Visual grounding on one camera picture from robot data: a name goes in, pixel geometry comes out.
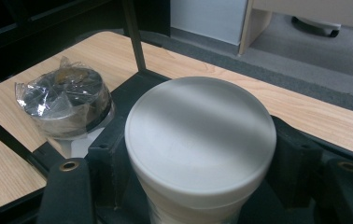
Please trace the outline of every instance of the caster wheel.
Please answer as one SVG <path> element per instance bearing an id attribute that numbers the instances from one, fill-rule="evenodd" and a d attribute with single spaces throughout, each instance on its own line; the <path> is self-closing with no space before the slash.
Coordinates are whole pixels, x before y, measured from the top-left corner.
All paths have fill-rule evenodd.
<path id="1" fill-rule="evenodd" d="M 329 35 L 329 37 L 337 37 L 339 35 L 339 31 L 338 30 L 332 30 L 331 34 Z"/>
<path id="2" fill-rule="evenodd" d="M 299 19 L 297 19 L 296 17 L 292 17 L 292 23 L 297 23 L 299 21 Z"/>

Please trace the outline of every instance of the gray carpet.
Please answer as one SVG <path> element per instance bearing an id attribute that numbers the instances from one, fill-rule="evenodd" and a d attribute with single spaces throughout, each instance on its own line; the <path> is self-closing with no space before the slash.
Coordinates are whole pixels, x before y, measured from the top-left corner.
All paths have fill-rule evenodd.
<path id="1" fill-rule="evenodd" d="M 165 49 L 353 110 L 353 28 L 342 27 L 336 38 L 329 38 L 329 31 L 290 19 L 275 14 L 242 56 L 233 46 L 178 30 L 172 38 L 148 32 L 141 36 Z"/>

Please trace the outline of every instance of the white lid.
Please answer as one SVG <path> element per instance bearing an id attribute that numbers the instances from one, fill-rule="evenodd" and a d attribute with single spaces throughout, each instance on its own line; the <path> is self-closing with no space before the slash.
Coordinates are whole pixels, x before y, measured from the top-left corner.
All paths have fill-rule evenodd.
<path id="1" fill-rule="evenodd" d="M 248 91 L 211 77 L 183 77 L 145 93 L 125 127 L 132 165 L 161 195 L 195 208 L 247 197 L 275 150 L 275 126 Z"/>

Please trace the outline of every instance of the black metal bar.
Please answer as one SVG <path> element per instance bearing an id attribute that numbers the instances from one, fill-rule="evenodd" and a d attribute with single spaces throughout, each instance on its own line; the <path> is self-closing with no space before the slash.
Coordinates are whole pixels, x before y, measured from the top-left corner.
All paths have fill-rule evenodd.
<path id="1" fill-rule="evenodd" d="M 11 148 L 20 157 L 28 160 L 31 155 L 31 151 L 26 148 L 19 140 L 11 135 L 6 129 L 0 125 L 0 141 L 3 142 L 7 147 Z"/>
<path id="2" fill-rule="evenodd" d="M 139 34 L 138 24 L 136 22 L 136 16 L 134 12 L 134 3 L 132 0 L 122 0 L 125 19 L 127 22 L 127 28 L 131 42 L 133 44 L 133 50 L 138 66 L 138 71 L 145 71 L 147 69 L 145 65 L 144 51 L 142 50 L 141 37 Z"/>

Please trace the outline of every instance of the black cabinet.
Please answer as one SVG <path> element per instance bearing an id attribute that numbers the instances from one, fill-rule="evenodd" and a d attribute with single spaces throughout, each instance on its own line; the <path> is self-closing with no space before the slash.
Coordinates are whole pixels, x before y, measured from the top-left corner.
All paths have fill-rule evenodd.
<path id="1" fill-rule="evenodd" d="M 170 35 L 170 1 L 135 0 L 138 28 Z M 77 42 L 124 29 L 121 0 L 0 0 L 0 81 Z"/>

